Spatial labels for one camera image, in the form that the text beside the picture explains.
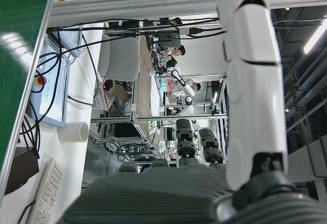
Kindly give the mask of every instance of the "office chair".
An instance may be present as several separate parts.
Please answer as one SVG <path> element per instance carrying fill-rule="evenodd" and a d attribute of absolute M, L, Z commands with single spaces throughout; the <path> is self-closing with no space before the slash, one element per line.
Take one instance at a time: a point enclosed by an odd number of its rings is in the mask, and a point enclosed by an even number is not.
<path fill-rule="evenodd" d="M 102 40 L 109 39 L 103 34 Z M 101 43 L 98 72 L 104 78 L 132 82 L 138 77 L 140 49 L 133 37 Z"/>

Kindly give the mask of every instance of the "white humanoid robot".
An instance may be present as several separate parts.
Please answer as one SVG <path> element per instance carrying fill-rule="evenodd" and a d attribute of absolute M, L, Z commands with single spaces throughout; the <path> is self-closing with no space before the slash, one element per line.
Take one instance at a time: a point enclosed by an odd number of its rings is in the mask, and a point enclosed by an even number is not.
<path fill-rule="evenodd" d="M 147 172 L 128 168 L 97 180 L 59 223 L 326 223 L 327 210 L 299 194 L 285 174 L 282 67 L 267 0 L 217 6 L 230 63 L 227 169 L 207 130 L 200 142 L 213 167 L 197 162 L 189 121 L 179 119 L 179 168 L 157 160 Z M 178 72 L 172 76 L 187 89 Z M 184 110 L 191 113 L 191 105 Z"/>

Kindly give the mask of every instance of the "fluorescent light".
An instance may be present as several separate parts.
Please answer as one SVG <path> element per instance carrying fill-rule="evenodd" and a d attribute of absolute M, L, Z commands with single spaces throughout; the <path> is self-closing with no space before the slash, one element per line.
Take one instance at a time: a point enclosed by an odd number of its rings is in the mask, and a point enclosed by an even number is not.
<path fill-rule="evenodd" d="M 325 19 L 321 26 L 316 30 L 316 32 L 312 35 L 312 37 L 309 39 L 308 43 L 304 46 L 303 50 L 305 54 L 309 53 L 309 51 L 312 49 L 312 47 L 317 43 L 319 38 L 322 36 L 322 34 L 327 29 L 327 19 Z"/>
<path fill-rule="evenodd" d="M 215 96 L 214 96 L 214 103 L 216 102 L 217 96 L 218 96 L 218 93 L 217 93 L 217 92 L 215 92 Z"/>

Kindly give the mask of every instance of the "keyboard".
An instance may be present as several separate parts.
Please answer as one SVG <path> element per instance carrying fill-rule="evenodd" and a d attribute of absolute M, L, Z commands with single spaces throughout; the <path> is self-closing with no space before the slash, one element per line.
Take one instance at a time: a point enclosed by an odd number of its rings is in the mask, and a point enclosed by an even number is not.
<path fill-rule="evenodd" d="M 50 158 L 41 176 L 36 190 L 36 202 L 32 205 L 27 222 L 28 224 L 47 224 L 50 221 L 52 209 L 55 205 L 59 183 L 62 178 L 62 169 L 54 158 Z"/>

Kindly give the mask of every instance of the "white robot arm segment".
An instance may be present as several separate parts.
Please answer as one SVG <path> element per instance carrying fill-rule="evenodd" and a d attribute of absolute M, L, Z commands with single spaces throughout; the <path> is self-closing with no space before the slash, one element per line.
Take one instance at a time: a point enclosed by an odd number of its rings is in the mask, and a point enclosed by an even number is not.
<path fill-rule="evenodd" d="M 245 184 L 258 153 L 282 155 L 286 130 L 282 67 L 267 0 L 217 0 L 230 62 L 227 181 Z"/>

